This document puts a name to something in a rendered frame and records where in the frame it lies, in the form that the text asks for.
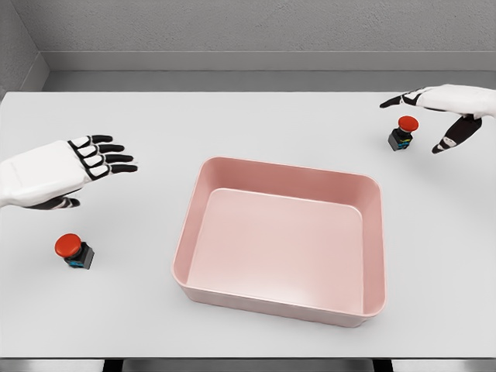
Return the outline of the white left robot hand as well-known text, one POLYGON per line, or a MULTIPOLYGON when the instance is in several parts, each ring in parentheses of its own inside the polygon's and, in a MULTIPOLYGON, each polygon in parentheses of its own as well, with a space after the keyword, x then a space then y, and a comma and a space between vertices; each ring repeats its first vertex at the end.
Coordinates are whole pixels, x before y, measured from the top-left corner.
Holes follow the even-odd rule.
POLYGON ((107 135, 58 140, 0 162, 0 208, 76 208, 69 195, 86 184, 138 167, 123 145, 107 135))

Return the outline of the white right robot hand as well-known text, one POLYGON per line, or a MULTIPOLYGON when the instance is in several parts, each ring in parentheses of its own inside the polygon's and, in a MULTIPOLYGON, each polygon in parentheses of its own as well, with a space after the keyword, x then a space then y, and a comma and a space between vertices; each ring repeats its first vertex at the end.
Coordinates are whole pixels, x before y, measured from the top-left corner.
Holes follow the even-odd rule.
POLYGON ((382 109, 393 105, 412 105, 436 112, 459 115, 432 153, 450 150, 469 139, 482 126, 482 118, 496 119, 496 90, 459 84, 443 84, 409 91, 380 104, 382 109))

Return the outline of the pink rectangular plastic basket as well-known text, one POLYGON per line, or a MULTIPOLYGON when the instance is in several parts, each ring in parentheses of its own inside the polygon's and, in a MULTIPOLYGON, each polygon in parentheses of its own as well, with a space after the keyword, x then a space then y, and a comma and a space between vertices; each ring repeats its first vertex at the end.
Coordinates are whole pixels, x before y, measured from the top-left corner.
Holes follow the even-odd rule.
POLYGON ((362 174, 210 158, 172 274, 192 301, 360 326, 387 301, 381 187, 362 174))

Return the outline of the red button industrial switch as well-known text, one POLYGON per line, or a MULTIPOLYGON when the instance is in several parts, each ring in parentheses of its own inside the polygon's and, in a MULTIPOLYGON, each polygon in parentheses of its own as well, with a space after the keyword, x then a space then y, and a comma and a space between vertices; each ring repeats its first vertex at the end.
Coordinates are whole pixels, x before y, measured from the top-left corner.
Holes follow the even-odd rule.
POLYGON ((94 250, 74 233, 60 236, 54 244, 54 250, 69 267, 85 270, 90 269, 95 255, 94 250))
POLYGON ((388 137, 388 143, 393 151, 408 148, 413 139, 412 133, 419 127, 419 121, 410 115, 398 119, 398 127, 393 129, 388 137))

